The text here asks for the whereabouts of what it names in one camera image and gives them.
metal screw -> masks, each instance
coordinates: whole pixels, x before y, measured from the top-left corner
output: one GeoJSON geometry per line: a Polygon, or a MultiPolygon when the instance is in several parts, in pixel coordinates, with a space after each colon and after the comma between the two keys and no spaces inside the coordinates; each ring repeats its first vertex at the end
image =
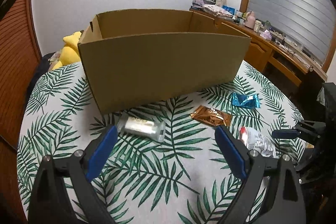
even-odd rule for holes
{"type": "Polygon", "coordinates": [[[259,152],[258,152],[257,150],[251,150],[251,151],[250,151],[250,155],[251,155],[252,157],[256,157],[256,156],[259,155],[259,152]]]}
{"type": "Polygon", "coordinates": [[[83,150],[76,150],[75,153],[74,153],[74,155],[75,155],[76,157],[81,157],[81,156],[83,156],[83,154],[84,154],[84,151],[83,151],[83,150]]]}
{"type": "Polygon", "coordinates": [[[287,154],[284,154],[284,155],[282,156],[282,158],[283,158],[285,161],[289,161],[289,160],[291,159],[291,157],[288,156],[287,154]]]}
{"type": "Polygon", "coordinates": [[[43,157],[43,160],[45,160],[45,161],[50,161],[50,160],[51,160],[50,155],[45,155],[45,156],[43,157]]]}

blue snack wrapper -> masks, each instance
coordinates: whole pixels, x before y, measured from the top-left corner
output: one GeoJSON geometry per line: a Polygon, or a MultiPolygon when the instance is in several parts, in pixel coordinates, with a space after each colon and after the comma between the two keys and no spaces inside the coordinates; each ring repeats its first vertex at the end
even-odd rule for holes
{"type": "Polygon", "coordinates": [[[260,102],[258,94],[243,95],[232,93],[232,104],[234,106],[240,106],[245,108],[260,108],[260,102]]]}

stuffed animal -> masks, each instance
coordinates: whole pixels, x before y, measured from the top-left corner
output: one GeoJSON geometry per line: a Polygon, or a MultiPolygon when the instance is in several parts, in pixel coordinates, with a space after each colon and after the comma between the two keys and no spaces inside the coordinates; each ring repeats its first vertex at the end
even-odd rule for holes
{"type": "Polygon", "coordinates": [[[75,32],[63,38],[65,45],[61,49],[58,62],[53,66],[52,70],[81,61],[78,52],[78,41],[81,35],[81,32],[75,32]]]}

plastic bag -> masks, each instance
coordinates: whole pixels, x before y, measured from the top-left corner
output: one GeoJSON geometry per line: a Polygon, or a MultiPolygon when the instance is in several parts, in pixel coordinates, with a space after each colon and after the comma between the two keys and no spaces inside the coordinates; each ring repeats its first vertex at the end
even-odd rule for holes
{"type": "Polygon", "coordinates": [[[264,32],[262,32],[260,34],[260,36],[266,40],[272,40],[272,35],[271,33],[269,32],[269,30],[265,30],[264,32]]]}
{"type": "Polygon", "coordinates": [[[252,127],[241,127],[239,139],[248,150],[257,150],[264,157],[277,158],[274,143],[252,127]]]}
{"type": "Polygon", "coordinates": [[[258,94],[244,95],[232,93],[232,105],[245,108],[260,108],[260,101],[258,94]]]}

dark blanket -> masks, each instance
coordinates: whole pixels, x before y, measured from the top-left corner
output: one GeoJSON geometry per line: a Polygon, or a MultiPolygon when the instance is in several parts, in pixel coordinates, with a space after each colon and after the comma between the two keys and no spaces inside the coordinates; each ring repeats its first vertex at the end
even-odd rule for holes
{"type": "Polygon", "coordinates": [[[38,81],[38,79],[43,75],[45,74],[49,67],[50,67],[50,63],[48,61],[48,59],[50,57],[52,57],[54,54],[54,52],[52,53],[49,53],[49,54],[46,54],[45,56],[42,57],[41,59],[41,62],[40,64],[38,65],[38,67],[36,68],[35,70],[35,73],[34,73],[34,76],[33,78],[31,79],[29,85],[28,85],[28,88],[27,88],[27,92],[26,92],[26,102],[25,102],[25,109],[28,105],[28,101],[29,101],[29,98],[33,92],[33,88],[35,87],[35,84],[36,82],[38,81]]]}

